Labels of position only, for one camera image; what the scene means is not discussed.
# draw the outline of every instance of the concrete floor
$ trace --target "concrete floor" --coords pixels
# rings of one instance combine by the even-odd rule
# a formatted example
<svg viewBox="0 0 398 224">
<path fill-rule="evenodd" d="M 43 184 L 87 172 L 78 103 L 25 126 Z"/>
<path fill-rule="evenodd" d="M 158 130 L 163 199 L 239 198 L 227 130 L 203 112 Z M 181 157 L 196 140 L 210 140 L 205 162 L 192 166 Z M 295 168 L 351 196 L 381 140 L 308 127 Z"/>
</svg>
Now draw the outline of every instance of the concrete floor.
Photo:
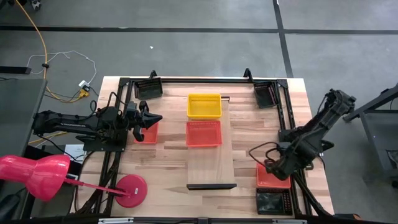
<svg viewBox="0 0 398 224">
<path fill-rule="evenodd" d="M 42 0 L 39 12 L 26 6 L 38 26 L 261 28 L 275 29 L 272 0 Z M 279 0 L 285 29 L 398 29 L 397 1 Z M 0 11 L 0 25 L 29 25 L 17 7 Z M 246 67 L 255 77 L 286 77 L 278 34 L 43 32 L 47 50 L 77 50 L 97 65 L 92 86 L 105 75 L 240 77 Z M 322 96 L 341 89 L 357 106 L 398 82 L 398 35 L 286 35 L 295 78 L 304 78 L 313 114 Z M 25 66 L 42 54 L 35 32 L 0 31 L 0 64 Z M 34 71 L 42 60 L 31 61 Z M 51 61 L 49 87 L 72 95 L 89 80 L 93 67 L 84 58 L 62 55 Z M 62 104 L 44 98 L 41 110 L 88 114 L 95 99 Z M 393 107 L 398 108 L 398 101 Z M 379 169 L 360 120 L 337 123 L 326 136 L 335 148 L 324 156 L 336 213 L 357 213 L 365 220 L 398 222 L 398 191 L 388 182 L 365 183 Z M 58 144 L 79 142 L 72 134 Z"/>
</svg>

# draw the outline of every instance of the black basket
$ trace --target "black basket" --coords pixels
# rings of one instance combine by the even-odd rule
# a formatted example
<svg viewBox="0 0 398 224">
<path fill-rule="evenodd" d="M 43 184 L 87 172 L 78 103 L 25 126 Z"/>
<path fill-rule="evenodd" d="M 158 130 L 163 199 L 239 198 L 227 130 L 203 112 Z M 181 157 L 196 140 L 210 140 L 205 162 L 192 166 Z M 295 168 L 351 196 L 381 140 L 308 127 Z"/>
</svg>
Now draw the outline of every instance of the black basket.
<svg viewBox="0 0 398 224">
<path fill-rule="evenodd" d="M 148 100 L 163 95 L 162 79 L 154 77 L 156 77 L 156 72 L 152 71 L 149 79 L 134 83 L 134 96 L 137 99 Z"/>
<path fill-rule="evenodd" d="M 293 215 L 289 189 L 256 189 L 257 214 Z"/>
<path fill-rule="evenodd" d="M 257 105 L 260 109 L 269 108 L 278 104 L 272 82 L 257 82 L 253 85 Z"/>
</svg>

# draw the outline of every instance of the pink lamp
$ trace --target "pink lamp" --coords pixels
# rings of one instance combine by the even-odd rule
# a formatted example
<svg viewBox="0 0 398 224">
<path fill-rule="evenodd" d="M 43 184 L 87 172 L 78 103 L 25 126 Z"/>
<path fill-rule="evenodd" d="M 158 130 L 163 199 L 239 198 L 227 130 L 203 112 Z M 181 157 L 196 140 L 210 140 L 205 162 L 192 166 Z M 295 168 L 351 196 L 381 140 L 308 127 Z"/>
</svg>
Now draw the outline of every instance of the pink lamp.
<svg viewBox="0 0 398 224">
<path fill-rule="evenodd" d="M 0 179 L 22 182 L 35 197 L 49 201 L 59 191 L 64 182 L 116 193 L 120 206 L 132 208 L 141 204 L 147 195 L 147 184 L 138 175 L 123 177 L 113 190 L 107 187 L 86 184 L 66 178 L 70 159 L 66 155 L 53 155 L 37 161 L 19 156 L 0 157 Z"/>
</svg>

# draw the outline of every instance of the pink lamp base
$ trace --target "pink lamp base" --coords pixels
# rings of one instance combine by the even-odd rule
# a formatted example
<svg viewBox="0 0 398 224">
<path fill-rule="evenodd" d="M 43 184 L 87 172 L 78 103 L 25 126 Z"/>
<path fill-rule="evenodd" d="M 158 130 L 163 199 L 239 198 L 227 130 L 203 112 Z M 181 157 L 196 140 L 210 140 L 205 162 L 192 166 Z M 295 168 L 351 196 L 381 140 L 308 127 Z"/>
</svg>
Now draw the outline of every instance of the pink lamp base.
<svg viewBox="0 0 398 224">
<path fill-rule="evenodd" d="M 115 197 L 120 206 L 124 208 L 133 208 L 140 205 L 148 193 L 148 186 L 144 178 L 138 175 L 127 175 L 119 180 L 116 188 L 123 189 L 131 193 L 131 196 Z"/>
</svg>

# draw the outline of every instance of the wooden table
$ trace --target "wooden table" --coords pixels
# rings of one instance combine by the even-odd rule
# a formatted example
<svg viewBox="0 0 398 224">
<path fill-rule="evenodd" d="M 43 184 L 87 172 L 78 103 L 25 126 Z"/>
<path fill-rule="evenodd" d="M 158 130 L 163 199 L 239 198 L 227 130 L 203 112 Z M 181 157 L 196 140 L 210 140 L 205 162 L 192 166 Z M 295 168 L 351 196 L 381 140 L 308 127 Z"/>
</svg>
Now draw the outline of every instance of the wooden table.
<svg viewBox="0 0 398 224">
<path fill-rule="evenodd" d="M 111 91 L 117 91 L 119 78 L 104 77 L 99 108 L 106 106 Z M 312 117 L 304 80 L 290 78 L 287 81 L 296 125 L 304 125 Z M 157 144 L 134 144 L 134 137 L 130 134 L 119 166 L 118 180 L 127 174 L 137 174 L 146 180 L 147 197 L 136 208 L 123 208 L 114 202 L 112 216 L 270 218 L 256 212 L 256 162 L 248 156 L 247 151 L 267 141 L 278 141 L 280 125 L 276 107 L 258 109 L 252 84 L 164 83 L 163 89 L 163 97 L 147 100 L 150 112 L 164 117 L 159 123 Z M 238 185 L 231 190 L 189 191 L 186 187 L 188 147 L 185 144 L 185 123 L 188 121 L 186 109 L 189 93 L 221 93 L 222 96 L 230 96 L 233 169 Z M 280 94 L 284 114 L 287 114 L 283 91 Z M 138 102 L 134 93 L 132 100 Z M 285 123 L 289 128 L 287 116 Z M 274 146 L 264 146 L 254 155 L 261 159 L 264 151 L 271 147 Z M 104 153 L 96 152 L 89 158 L 81 175 L 82 181 L 98 183 L 103 156 Z M 278 157 L 278 153 L 271 153 L 271 156 Z M 333 213 L 322 162 L 315 159 L 314 166 L 314 170 L 305 172 L 308 188 L 323 207 Z M 92 192 L 88 187 L 79 188 L 78 207 L 84 204 Z M 304 211 L 302 193 L 297 190 L 297 194 L 300 209 Z"/>
</svg>

